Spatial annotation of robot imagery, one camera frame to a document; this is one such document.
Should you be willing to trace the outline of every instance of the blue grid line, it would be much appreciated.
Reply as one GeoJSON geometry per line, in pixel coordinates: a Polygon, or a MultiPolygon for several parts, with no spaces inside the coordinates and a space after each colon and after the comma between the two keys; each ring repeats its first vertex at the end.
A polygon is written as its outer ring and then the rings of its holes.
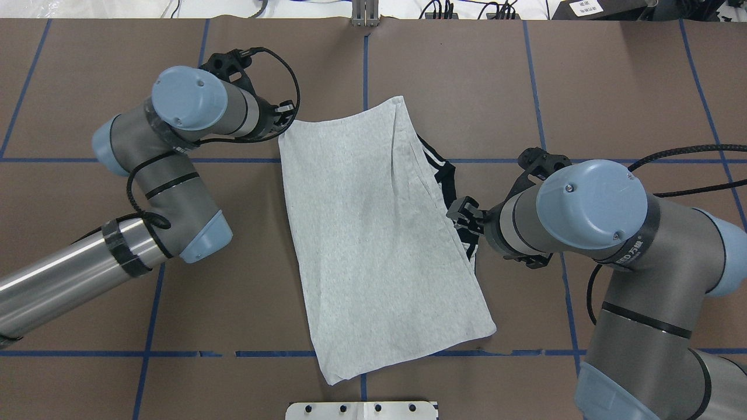
{"type": "Polygon", "coordinates": [[[270,351],[246,351],[235,352],[236,357],[316,357],[313,350],[270,350],[270,351]]]}
{"type": "MultiPolygon", "coordinates": [[[[699,348],[710,354],[747,354],[747,348],[699,348]]],[[[312,350],[298,351],[237,351],[240,358],[287,358],[316,357],[312,350]]],[[[511,353],[490,353],[484,350],[442,350],[428,357],[534,357],[534,356],[579,356],[586,355],[586,349],[512,350],[511,353]]],[[[129,350],[0,350],[0,357],[163,357],[199,358],[222,357],[212,351],[129,351],[129,350]]]]}
{"type": "Polygon", "coordinates": [[[580,371],[581,358],[578,351],[578,338],[576,337],[576,321],[573,317],[573,303],[571,302],[571,288],[568,286],[568,271],[565,269],[565,256],[560,253],[560,265],[562,266],[562,283],[565,286],[565,310],[568,312],[568,328],[571,331],[571,346],[573,346],[573,360],[576,364],[576,375],[580,371]]]}
{"type": "Polygon", "coordinates": [[[529,27],[527,21],[522,20],[521,24],[524,26],[524,44],[527,47],[527,62],[529,64],[529,77],[532,81],[532,94],[534,95],[534,111],[537,114],[537,127],[539,128],[539,144],[543,149],[547,150],[548,147],[545,144],[545,127],[542,124],[542,113],[539,111],[539,94],[537,93],[537,81],[534,78],[534,62],[532,61],[532,47],[529,42],[529,27]]]}
{"type": "Polygon", "coordinates": [[[132,410],[132,420],[137,420],[140,416],[140,405],[143,402],[143,391],[145,390],[145,379],[148,374],[148,362],[150,360],[150,348],[153,343],[153,332],[155,331],[155,319],[158,315],[158,303],[161,300],[161,288],[164,285],[164,274],[166,273],[166,264],[161,264],[158,269],[158,280],[155,284],[155,293],[153,296],[153,307],[150,311],[150,322],[148,324],[148,336],[145,341],[145,354],[143,355],[143,365],[140,368],[140,381],[137,384],[137,394],[135,395],[135,405],[132,410]]]}
{"type": "MultiPolygon", "coordinates": [[[[590,161],[594,158],[572,159],[574,163],[590,161]]],[[[516,164],[514,158],[448,158],[453,164],[516,164]]],[[[615,159],[606,158],[620,164],[632,164],[638,159],[615,159]]],[[[747,159],[726,159],[729,164],[747,164],[747,159]]],[[[0,163],[83,163],[94,164],[99,161],[96,158],[0,158],[0,163]]],[[[279,164],[280,158],[192,158],[197,164],[279,164]]],[[[660,159],[650,164],[723,164],[722,159],[660,159]]]]}
{"type": "Polygon", "coordinates": [[[21,93],[18,95],[18,102],[16,102],[16,108],[13,110],[13,116],[10,117],[10,123],[7,125],[7,131],[5,132],[5,138],[2,141],[2,146],[0,146],[0,158],[3,157],[5,154],[5,149],[7,149],[7,144],[10,141],[10,135],[13,134],[13,127],[16,125],[16,118],[18,118],[18,113],[21,111],[21,105],[23,104],[23,98],[26,96],[26,90],[28,89],[28,85],[31,83],[31,77],[34,74],[34,70],[37,68],[37,63],[39,62],[39,56],[42,53],[42,48],[44,47],[44,41],[46,41],[46,36],[49,33],[49,27],[52,25],[52,20],[47,19],[47,23],[44,26],[44,32],[42,32],[42,37],[39,39],[39,46],[37,46],[37,52],[34,54],[34,59],[31,61],[31,67],[28,68],[28,74],[26,74],[26,80],[23,82],[23,87],[21,88],[21,93]]]}
{"type": "Polygon", "coordinates": [[[205,28],[202,30],[202,43],[199,46],[199,58],[197,66],[202,66],[202,60],[205,59],[205,46],[208,44],[208,32],[210,31],[210,19],[205,19],[205,28]]]}
{"type": "Polygon", "coordinates": [[[363,37],[363,111],[368,110],[368,34],[363,37]]]}
{"type": "Polygon", "coordinates": [[[368,401],[368,375],[361,374],[361,401],[368,401]]]}
{"type": "MultiPolygon", "coordinates": [[[[701,86],[700,78],[698,77],[698,70],[695,68],[695,61],[692,59],[692,52],[690,51],[690,42],[687,39],[687,31],[685,30],[685,22],[680,19],[680,32],[682,33],[682,43],[685,47],[685,53],[687,54],[687,61],[690,65],[690,71],[692,71],[692,78],[695,81],[695,87],[698,89],[698,95],[700,96],[701,103],[703,104],[703,110],[705,111],[705,116],[708,119],[708,126],[710,127],[710,132],[713,135],[713,140],[716,142],[716,144],[721,144],[721,141],[719,139],[719,133],[716,131],[716,124],[713,122],[713,116],[710,113],[710,107],[708,106],[708,101],[705,99],[705,93],[703,92],[703,87],[701,86]]],[[[726,155],[723,151],[719,150],[719,155],[721,156],[721,161],[724,165],[724,172],[726,172],[726,179],[729,182],[734,182],[734,178],[731,176],[731,171],[729,170],[729,163],[726,161],[726,155]]],[[[740,220],[742,221],[742,227],[743,229],[747,229],[747,218],[745,218],[745,212],[742,208],[742,202],[740,201],[739,194],[737,193],[736,188],[731,189],[731,194],[734,196],[734,204],[737,205],[737,211],[740,214],[740,220]]]]}

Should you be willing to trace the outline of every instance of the black cable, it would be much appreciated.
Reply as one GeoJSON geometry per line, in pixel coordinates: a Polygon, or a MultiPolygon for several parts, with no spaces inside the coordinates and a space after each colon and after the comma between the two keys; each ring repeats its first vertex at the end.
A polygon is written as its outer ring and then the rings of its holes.
{"type": "Polygon", "coordinates": [[[480,10],[480,14],[477,15],[478,20],[480,20],[480,18],[483,17],[483,13],[485,12],[485,9],[488,8],[488,6],[490,6],[491,4],[495,6],[495,14],[498,14],[498,9],[500,7],[500,4],[496,3],[495,1],[490,1],[488,3],[485,3],[485,5],[483,6],[483,9],[480,10]]]}
{"type": "Polygon", "coordinates": [[[294,110],[293,115],[291,115],[291,118],[288,120],[288,123],[285,124],[285,127],[283,127],[279,132],[273,133],[268,136],[264,136],[263,138],[260,138],[260,139],[249,140],[249,139],[244,139],[244,138],[209,138],[205,140],[196,141],[195,144],[197,146],[202,146],[203,144],[207,144],[207,143],[261,143],[262,141],[267,141],[267,140],[272,140],[274,138],[277,138],[278,136],[286,132],[288,128],[291,126],[291,124],[293,123],[293,121],[295,121],[296,116],[298,115],[298,110],[300,109],[300,106],[301,106],[301,89],[298,86],[298,78],[296,78],[296,73],[293,71],[293,69],[291,69],[291,66],[289,66],[288,63],[285,62],[285,60],[283,60],[279,55],[277,55],[275,52],[269,49],[266,49],[264,47],[256,47],[256,48],[249,49],[249,51],[250,51],[250,54],[249,54],[250,56],[257,54],[259,52],[265,52],[269,55],[272,55],[277,61],[280,62],[280,64],[283,65],[283,67],[285,67],[288,73],[291,74],[291,78],[293,79],[293,85],[296,88],[296,105],[295,105],[296,109],[294,110]]]}
{"type": "MultiPolygon", "coordinates": [[[[168,158],[169,156],[175,155],[175,154],[176,154],[176,152],[174,152],[174,151],[166,152],[166,153],[161,153],[160,155],[155,156],[154,158],[148,159],[147,161],[145,161],[145,162],[137,165],[132,171],[130,171],[129,176],[127,177],[126,192],[127,192],[127,200],[129,200],[130,206],[132,206],[132,208],[135,210],[135,213],[126,214],[126,215],[124,215],[122,217],[118,217],[118,218],[114,219],[114,220],[117,221],[117,223],[121,223],[124,220],[130,220],[130,219],[138,219],[138,218],[140,218],[140,219],[143,219],[144,223],[149,223],[149,224],[151,224],[151,225],[153,225],[153,226],[155,226],[155,227],[157,227],[159,229],[170,229],[171,228],[171,222],[169,222],[169,220],[166,219],[164,216],[161,216],[158,213],[152,213],[150,211],[144,211],[140,207],[140,205],[137,204],[137,200],[135,199],[135,197],[134,197],[134,195],[132,193],[132,182],[135,179],[135,175],[137,175],[137,173],[140,172],[140,170],[142,170],[144,167],[146,167],[146,166],[148,166],[148,165],[150,165],[150,164],[152,164],[154,162],[160,161],[163,158],[168,158]]],[[[100,232],[100,231],[101,231],[101,227],[97,227],[96,229],[94,229],[94,230],[86,233],[85,235],[81,236],[80,238],[78,238],[78,240],[75,241],[75,242],[78,242],[78,241],[80,241],[82,239],[88,238],[89,236],[93,235],[94,233],[97,233],[97,232],[100,232]]]]}
{"type": "MultiPolygon", "coordinates": [[[[678,147],[676,149],[663,150],[662,152],[652,153],[644,158],[634,162],[631,166],[627,167],[630,172],[635,171],[645,164],[650,164],[653,161],[666,158],[669,156],[676,155],[688,155],[690,153],[701,153],[701,152],[747,152],[747,145],[744,144],[699,144],[697,146],[686,146],[678,147]]],[[[668,193],[655,193],[656,197],[681,197],[685,195],[707,193],[711,191],[727,190],[729,188],[741,187],[747,185],[747,179],[741,179],[740,181],[727,182],[725,184],[709,185],[707,187],[692,188],[689,190],[682,191],[671,191],[668,193]]],[[[602,266],[597,264],[592,271],[592,275],[589,277],[589,284],[586,287],[586,311],[589,313],[589,319],[592,324],[597,324],[597,319],[594,316],[592,310],[592,291],[594,289],[594,280],[596,279],[599,269],[602,266]]]]}
{"type": "Polygon", "coordinates": [[[174,15],[176,14],[176,11],[179,10],[179,8],[182,6],[182,0],[176,1],[176,9],[174,9],[173,12],[171,12],[171,19],[174,19],[174,15]]]}
{"type": "Polygon", "coordinates": [[[436,17],[436,3],[438,3],[438,8],[441,8],[441,0],[430,0],[428,4],[423,7],[423,10],[421,10],[421,15],[418,16],[418,19],[423,19],[423,16],[425,16],[425,11],[428,10],[428,7],[430,7],[431,4],[433,4],[433,17],[436,17]]]}
{"type": "Polygon", "coordinates": [[[264,13],[264,9],[267,9],[267,3],[269,0],[262,0],[262,6],[259,8],[259,11],[257,13],[254,13],[252,16],[249,16],[250,19],[255,17],[260,17],[264,13]]]}
{"type": "Polygon", "coordinates": [[[589,313],[589,319],[592,320],[592,324],[597,324],[597,317],[594,316],[594,309],[592,308],[592,292],[594,291],[594,280],[599,274],[599,269],[602,268],[602,264],[597,264],[592,271],[591,277],[589,277],[589,284],[586,286],[586,311],[589,313]]]}

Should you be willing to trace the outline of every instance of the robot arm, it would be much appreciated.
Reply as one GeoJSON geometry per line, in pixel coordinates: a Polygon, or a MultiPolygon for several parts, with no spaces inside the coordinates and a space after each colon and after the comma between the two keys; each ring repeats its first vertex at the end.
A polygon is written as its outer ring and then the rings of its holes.
{"type": "Polygon", "coordinates": [[[295,106],[270,105],[244,72],[256,52],[270,53],[290,70],[266,49],[214,54],[200,69],[171,67],[142,105],[96,131],[96,157],[111,172],[129,176],[136,213],[0,278],[0,348],[168,258],[196,262],[231,241],[223,213],[186,153],[209,142],[200,140],[206,135],[254,143],[276,137],[292,123],[300,98],[295,106]],[[241,76],[230,81],[237,73],[241,76]],[[132,182],[145,193],[148,211],[134,201],[132,182]]]}
{"type": "Polygon", "coordinates": [[[646,194],[615,162],[571,166],[541,149],[522,156],[524,180],[503,203],[476,211],[467,197],[450,217],[482,224],[496,251],[532,268],[565,251],[616,270],[581,364],[575,400],[584,415],[744,419],[747,368],[688,348],[704,297],[734,291],[747,277],[744,231],[646,194]],[[527,184],[527,174],[545,181],[527,184]]]}

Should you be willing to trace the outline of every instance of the metal plate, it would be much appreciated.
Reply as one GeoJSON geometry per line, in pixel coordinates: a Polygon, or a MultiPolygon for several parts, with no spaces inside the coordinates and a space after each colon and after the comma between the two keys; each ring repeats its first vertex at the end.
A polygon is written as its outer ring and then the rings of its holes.
{"type": "Polygon", "coordinates": [[[432,401],[295,403],[285,420],[438,420],[438,403],[432,401]]]}

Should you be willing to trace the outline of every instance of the brown table surface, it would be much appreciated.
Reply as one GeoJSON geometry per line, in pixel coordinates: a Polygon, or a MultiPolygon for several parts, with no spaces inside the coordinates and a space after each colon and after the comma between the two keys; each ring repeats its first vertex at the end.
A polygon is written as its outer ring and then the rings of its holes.
{"type": "MultiPolygon", "coordinates": [[[[456,165],[457,193],[497,204],[530,146],[629,164],[700,143],[745,143],[747,25],[384,19],[0,21],[0,273],[130,212],[92,133],[149,95],[160,71],[266,46],[296,71],[300,118],[329,120],[404,95],[415,128],[456,165]]],[[[249,69],[272,102],[285,71],[249,69]]],[[[277,143],[193,154],[235,237],[170,261],[0,351],[3,419],[282,419],[295,401],[427,399],[442,419],[581,419],[593,263],[543,270],[484,244],[477,276],[498,333],[327,386],[316,364],[285,214],[277,143]]],[[[747,177],[747,156],[643,167],[650,191],[747,177]]],[[[747,190],[674,199],[745,226],[747,190]]],[[[595,289],[600,303],[608,271],[595,289]]],[[[693,347],[747,362],[747,288],[708,300],[693,347]]]]}

